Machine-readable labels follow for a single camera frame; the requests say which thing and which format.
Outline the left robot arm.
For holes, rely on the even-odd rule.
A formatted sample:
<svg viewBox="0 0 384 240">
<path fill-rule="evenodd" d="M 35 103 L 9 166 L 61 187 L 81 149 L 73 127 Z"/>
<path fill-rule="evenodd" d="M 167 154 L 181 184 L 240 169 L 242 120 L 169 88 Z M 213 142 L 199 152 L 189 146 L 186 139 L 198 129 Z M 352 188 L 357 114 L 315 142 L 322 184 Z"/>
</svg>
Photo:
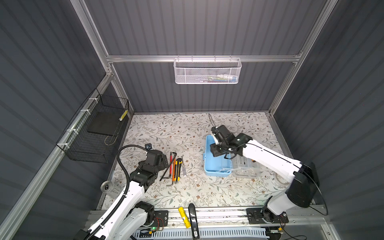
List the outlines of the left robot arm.
<svg viewBox="0 0 384 240">
<path fill-rule="evenodd" d="M 146 152 L 146 159 L 139 162 L 132 173 L 124 167 L 120 154 L 127 148 L 139 148 Z M 75 240 L 128 240 L 140 228 L 149 228 L 155 220 L 155 208 L 142 201 L 158 173 L 169 167 L 167 156 L 154 150 L 151 144 L 144 147 L 126 145 L 117 153 L 117 161 L 126 176 L 126 185 L 111 207 L 88 230 L 79 230 Z"/>
</svg>

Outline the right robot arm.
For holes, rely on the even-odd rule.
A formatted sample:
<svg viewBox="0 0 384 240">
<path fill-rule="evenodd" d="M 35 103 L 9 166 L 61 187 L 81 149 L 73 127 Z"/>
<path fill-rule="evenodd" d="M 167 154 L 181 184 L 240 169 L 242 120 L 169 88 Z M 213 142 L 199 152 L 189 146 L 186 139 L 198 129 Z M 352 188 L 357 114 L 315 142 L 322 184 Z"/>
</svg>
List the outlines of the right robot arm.
<svg viewBox="0 0 384 240">
<path fill-rule="evenodd" d="M 304 164 L 279 154 L 252 137 L 231 133 L 224 125 L 211 128 L 214 143 L 210 151 L 214 157 L 224 156 L 228 160 L 244 157 L 268 168 L 288 185 L 268 198 L 258 216 L 266 223 L 282 222 L 287 210 L 294 207 L 309 208 L 316 193 L 319 193 L 319 178 L 315 164 Z"/>
</svg>

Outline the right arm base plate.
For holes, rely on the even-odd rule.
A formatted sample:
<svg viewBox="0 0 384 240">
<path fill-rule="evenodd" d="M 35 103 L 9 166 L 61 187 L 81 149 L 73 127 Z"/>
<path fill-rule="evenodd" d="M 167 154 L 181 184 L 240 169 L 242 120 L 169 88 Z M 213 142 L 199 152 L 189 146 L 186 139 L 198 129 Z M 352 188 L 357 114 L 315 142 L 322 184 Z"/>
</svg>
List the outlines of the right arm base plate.
<svg viewBox="0 0 384 240">
<path fill-rule="evenodd" d="M 247 218 L 250 224 L 287 224 L 289 223 L 286 212 L 280 215 L 273 214 L 268 209 L 247 208 Z"/>
</svg>

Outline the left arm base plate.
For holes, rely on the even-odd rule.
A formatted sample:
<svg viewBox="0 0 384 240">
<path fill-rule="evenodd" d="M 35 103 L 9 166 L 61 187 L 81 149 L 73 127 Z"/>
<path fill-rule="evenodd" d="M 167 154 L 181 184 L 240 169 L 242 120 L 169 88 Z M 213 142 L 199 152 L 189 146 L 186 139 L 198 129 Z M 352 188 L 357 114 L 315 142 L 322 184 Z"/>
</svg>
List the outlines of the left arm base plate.
<svg viewBox="0 0 384 240">
<path fill-rule="evenodd" d="M 167 210 L 155 210 L 153 216 L 150 216 L 150 220 L 145 222 L 143 227 L 167 227 L 169 220 L 169 211 Z"/>
</svg>

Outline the clear handle screwdriver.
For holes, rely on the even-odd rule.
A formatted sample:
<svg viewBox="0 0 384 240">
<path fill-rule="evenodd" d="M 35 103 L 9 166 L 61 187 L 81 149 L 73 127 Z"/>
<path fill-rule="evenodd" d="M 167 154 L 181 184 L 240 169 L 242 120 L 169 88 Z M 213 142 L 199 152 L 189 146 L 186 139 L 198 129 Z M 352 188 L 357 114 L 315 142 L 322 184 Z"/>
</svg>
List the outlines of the clear handle screwdriver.
<svg viewBox="0 0 384 240">
<path fill-rule="evenodd" d="M 185 161 L 184 161 L 184 156 L 182 155 L 181 158 L 182 158 L 182 172 L 183 172 L 183 177 L 187 177 L 187 171 L 186 171 L 186 165 L 185 165 Z"/>
</svg>

